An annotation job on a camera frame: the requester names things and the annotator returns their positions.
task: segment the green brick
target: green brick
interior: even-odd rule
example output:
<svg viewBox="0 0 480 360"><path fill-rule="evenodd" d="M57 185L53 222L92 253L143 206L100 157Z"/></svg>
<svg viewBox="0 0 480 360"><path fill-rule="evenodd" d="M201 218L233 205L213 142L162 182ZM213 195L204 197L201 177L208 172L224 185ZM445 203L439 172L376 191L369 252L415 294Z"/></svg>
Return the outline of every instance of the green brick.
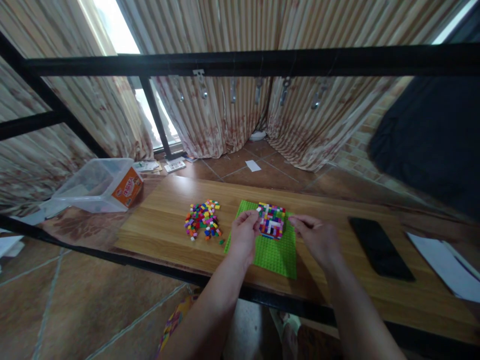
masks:
<svg viewBox="0 0 480 360"><path fill-rule="evenodd" d="M254 210L258 207L257 203L248 202L242 200L240 207L236 213L238 217L246 210ZM280 240L276 241L257 236L255 239L255 258L253 264L261 268L270 270L274 273L283 275L286 278L297 279L297 250L295 229L287 220L291 212L285 214L285 228L283 229L283 236ZM228 236L228 240L225 246L225 254L229 252L230 241L232 239L232 233Z"/></svg>

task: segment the black fabric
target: black fabric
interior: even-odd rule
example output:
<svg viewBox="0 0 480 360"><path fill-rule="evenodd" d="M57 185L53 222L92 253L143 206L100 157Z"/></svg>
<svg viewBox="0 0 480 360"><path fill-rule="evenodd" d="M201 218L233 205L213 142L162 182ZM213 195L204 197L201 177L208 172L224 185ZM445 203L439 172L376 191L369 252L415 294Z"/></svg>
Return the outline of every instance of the black fabric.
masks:
<svg viewBox="0 0 480 360"><path fill-rule="evenodd" d="M369 153L385 173L480 220L480 78L415 78Z"/></svg>

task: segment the window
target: window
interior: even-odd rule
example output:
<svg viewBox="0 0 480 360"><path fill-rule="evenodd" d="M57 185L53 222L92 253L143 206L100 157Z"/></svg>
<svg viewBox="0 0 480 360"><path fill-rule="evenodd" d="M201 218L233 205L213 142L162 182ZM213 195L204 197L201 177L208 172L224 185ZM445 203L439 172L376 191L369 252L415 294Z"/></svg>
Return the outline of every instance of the window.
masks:
<svg viewBox="0 0 480 360"><path fill-rule="evenodd" d="M125 22L117 1L93 0L93 3L117 54L140 54L140 50L135 43L134 37L132 36L127 23ZM138 77L130 78L130 83L134 87L135 98L143 109L143 112L151 125L151 129L148 129L148 132L150 133L153 148L162 148L163 145L162 141L160 140L159 131L155 124L152 112L147 102L147 98L145 97L145 92L140 85ZM165 130L168 144L174 145L180 143L178 132L175 129L169 115L167 114L164 104L162 103L162 100L160 99L160 96L154 86L152 86L152 90L157 100L157 107L160 111L160 115L163 119L166 119L166 121L163 122L163 128Z"/></svg>

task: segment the black metal bar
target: black metal bar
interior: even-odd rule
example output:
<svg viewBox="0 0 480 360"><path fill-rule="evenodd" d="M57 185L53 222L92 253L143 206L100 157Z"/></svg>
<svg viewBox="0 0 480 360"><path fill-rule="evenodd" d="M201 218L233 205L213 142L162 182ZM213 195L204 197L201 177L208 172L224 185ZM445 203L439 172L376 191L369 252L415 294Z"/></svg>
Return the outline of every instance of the black metal bar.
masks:
<svg viewBox="0 0 480 360"><path fill-rule="evenodd" d="M480 43L29 59L39 76L478 76Z"/></svg>
<svg viewBox="0 0 480 360"><path fill-rule="evenodd" d="M0 123L0 141L64 122L60 111L47 111Z"/></svg>
<svg viewBox="0 0 480 360"><path fill-rule="evenodd" d="M61 113L61 116L64 117L63 121L97 157L110 157L103 147L99 145L87 129L85 129L72 114L69 108L55 95L53 90L38 75L33 74L28 67L23 65L26 60L1 32L0 56L53 111Z"/></svg>
<svg viewBox="0 0 480 360"><path fill-rule="evenodd" d="M195 274L125 255L114 254L83 246L70 245L59 241L36 226L25 224L1 214L0 228L71 249L79 253L107 260L112 263L133 266L201 287L205 287L210 280L209 276ZM239 297L247 301L279 309L322 324L334 327L337 326L334 311L328 306L322 306L309 301L270 293L247 285L242 286ZM478 359L479 348L475 345L389 321L385 321L385 324L398 345L404 349L415 351L420 355L431 357L433 359L452 359L454 357L458 359Z"/></svg>
<svg viewBox="0 0 480 360"><path fill-rule="evenodd" d="M154 91L152 90L152 85L150 84L150 78L146 76L140 76L140 83L143 91L145 92L146 101L150 107L150 112L153 117L153 121L155 121L158 134L160 135L161 144L163 145L166 156L169 157L172 152L170 151L167 135L165 134L164 125L162 124L162 118L160 117L159 107L157 106L157 101L155 100Z"/></svg>

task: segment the brown floor tile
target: brown floor tile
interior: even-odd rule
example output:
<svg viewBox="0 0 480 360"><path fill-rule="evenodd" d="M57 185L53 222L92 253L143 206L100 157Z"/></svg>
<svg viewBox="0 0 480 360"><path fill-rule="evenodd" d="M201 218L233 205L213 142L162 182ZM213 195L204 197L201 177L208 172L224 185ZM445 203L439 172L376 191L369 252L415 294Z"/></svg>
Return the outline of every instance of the brown floor tile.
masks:
<svg viewBox="0 0 480 360"><path fill-rule="evenodd" d="M247 141L243 148L259 158L264 158L277 152L266 140Z"/></svg>
<svg viewBox="0 0 480 360"><path fill-rule="evenodd" d="M200 159L195 161L194 163L184 161L186 168L183 168L181 170L177 170L174 172L171 172L170 174L167 173L165 169L160 171L161 175L165 176L181 176L185 178L192 178L192 179L202 179L202 180L218 180L218 176L215 175L215 173L210 170L210 168L205 165L205 163ZM165 160L160 162L161 167L163 168L167 162Z"/></svg>
<svg viewBox="0 0 480 360"><path fill-rule="evenodd" d="M95 357L102 359L155 359L165 324L177 305L189 295L187 287L156 308Z"/></svg>
<svg viewBox="0 0 480 360"><path fill-rule="evenodd" d="M311 184L320 175L320 172L304 171L294 167L278 152L267 157L264 161L294 178L304 187Z"/></svg>
<svg viewBox="0 0 480 360"><path fill-rule="evenodd" d="M0 284L60 254L61 248L59 246L28 237L24 237L21 241L25 246L16 257L2 257L0 259Z"/></svg>
<svg viewBox="0 0 480 360"><path fill-rule="evenodd" d="M257 161L260 171L251 172L248 167L223 178L226 183L248 185L256 188L279 189L293 192L303 186L298 181L271 167L263 160Z"/></svg>
<svg viewBox="0 0 480 360"><path fill-rule="evenodd" d="M181 284L134 267L68 253L62 259L40 358L86 358Z"/></svg>
<svg viewBox="0 0 480 360"><path fill-rule="evenodd" d="M208 166L211 167L212 170L216 172L221 178L247 166L247 164L245 164L245 161L248 160L256 161L258 160L258 158L255 155L246 151L245 149L240 149L239 151L231 154L222 155L218 159L204 159L205 163L208 164Z"/></svg>
<svg viewBox="0 0 480 360"><path fill-rule="evenodd" d="M314 184L302 190L302 193L375 204L425 208L424 205L411 198L334 166Z"/></svg>
<svg viewBox="0 0 480 360"><path fill-rule="evenodd" d="M2 359L31 359L50 294L53 261L0 287Z"/></svg>

